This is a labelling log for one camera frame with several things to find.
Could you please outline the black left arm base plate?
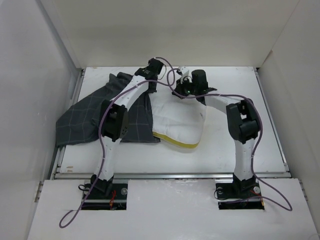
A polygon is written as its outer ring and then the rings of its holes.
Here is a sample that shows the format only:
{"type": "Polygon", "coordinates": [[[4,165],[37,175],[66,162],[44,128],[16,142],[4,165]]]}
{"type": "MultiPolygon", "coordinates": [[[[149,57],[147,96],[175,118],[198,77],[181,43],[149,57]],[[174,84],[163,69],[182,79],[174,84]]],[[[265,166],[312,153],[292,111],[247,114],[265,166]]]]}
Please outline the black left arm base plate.
{"type": "Polygon", "coordinates": [[[121,182],[121,183],[113,183],[112,188],[109,192],[109,195],[106,195],[102,191],[98,190],[97,188],[93,188],[90,194],[87,197],[87,201],[93,201],[93,200],[111,200],[114,198],[116,201],[122,201],[126,200],[128,195],[128,183],[121,182]]]}

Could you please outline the white pillow with yellow band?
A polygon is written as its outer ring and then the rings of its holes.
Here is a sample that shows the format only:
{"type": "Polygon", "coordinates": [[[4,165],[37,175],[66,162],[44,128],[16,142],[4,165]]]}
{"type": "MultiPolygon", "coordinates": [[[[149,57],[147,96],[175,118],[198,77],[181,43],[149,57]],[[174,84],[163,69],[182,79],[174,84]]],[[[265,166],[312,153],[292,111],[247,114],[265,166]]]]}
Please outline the white pillow with yellow band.
{"type": "Polygon", "coordinates": [[[157,85],[149,95],[153,127],[152,134],[171,145],[195,149],[202,138],[206,106],[196,99],[181,99],[168,86],[157,85]]]}

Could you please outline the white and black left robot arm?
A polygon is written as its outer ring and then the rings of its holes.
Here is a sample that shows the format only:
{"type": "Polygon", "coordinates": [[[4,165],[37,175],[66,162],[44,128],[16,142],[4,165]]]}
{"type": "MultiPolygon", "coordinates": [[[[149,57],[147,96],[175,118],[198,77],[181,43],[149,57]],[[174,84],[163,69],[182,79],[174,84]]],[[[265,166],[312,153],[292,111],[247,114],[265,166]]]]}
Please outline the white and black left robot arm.
{"type": "Polygon", "coordinates": [[[155,58],[146,67],[139,68],[125,88],[109,101],[101,105],[98,128],[102,157],[90,178],[91,188],[101,198],[112,193],[114,178],[113,155],[120,141],[128,132],[128,111],[134,102],[145,92],[156,92],[158,76],[164,64],[155,58]]]}

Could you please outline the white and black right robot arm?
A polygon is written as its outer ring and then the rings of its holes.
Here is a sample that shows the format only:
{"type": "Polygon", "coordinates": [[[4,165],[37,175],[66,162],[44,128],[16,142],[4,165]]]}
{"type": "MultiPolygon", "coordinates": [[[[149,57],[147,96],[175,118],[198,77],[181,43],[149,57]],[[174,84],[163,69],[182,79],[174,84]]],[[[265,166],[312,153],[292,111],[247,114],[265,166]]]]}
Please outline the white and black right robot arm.
{"type": "Polygon", "coordinates": [[[235,145],[235,168],[232,182],[216,184],[217,199],[224,201],[252,197],[254,188],[259,186],[252,171],[252,153],[261,130],[252,101],[242,96],[217,94],[216,88],[209,87],[206,72],[202,69],[190,71],[181,66],[176,72],[180,77],[176,81],[173,95],[181,99],[194,96],[206,107],[226,115],[227,129],[235,145]]]}

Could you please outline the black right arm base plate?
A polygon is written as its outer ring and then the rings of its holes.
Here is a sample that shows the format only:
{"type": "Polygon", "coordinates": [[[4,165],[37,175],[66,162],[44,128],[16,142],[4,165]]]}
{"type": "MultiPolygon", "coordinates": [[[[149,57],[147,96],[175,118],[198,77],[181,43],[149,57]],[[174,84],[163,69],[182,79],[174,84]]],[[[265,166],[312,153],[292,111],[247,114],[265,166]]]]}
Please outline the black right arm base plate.
{"type": "Polygon", "coordinates": [[[253,186],[240,189],[233,182],[218,182],[215,184],[215,187],[217,199],[221,201],[248,199],[261,194],[261,189],[258,183],[254,184],[253,186]]]}

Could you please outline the dark grey checked pillowcase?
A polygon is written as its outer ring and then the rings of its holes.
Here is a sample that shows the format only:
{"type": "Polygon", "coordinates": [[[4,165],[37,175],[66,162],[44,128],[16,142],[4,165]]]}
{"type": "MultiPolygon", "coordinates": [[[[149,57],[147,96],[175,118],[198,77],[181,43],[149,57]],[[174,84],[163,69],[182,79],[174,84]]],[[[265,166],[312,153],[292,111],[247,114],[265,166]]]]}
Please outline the dark grey checked pillowcase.
{"type": "MultiPolygon", "coordinates": [[[[56,122],[56,145],[77,145],[99,139],[101,105],[119,94],[133,76],[124,72],[110,74],[101,88],[72,105],[56,122]]],[[[161,140],[153,135],[153,112],[148,93],[143,93],[128,111],[128,132],[123,143],[156,144],[161,140]]]]}

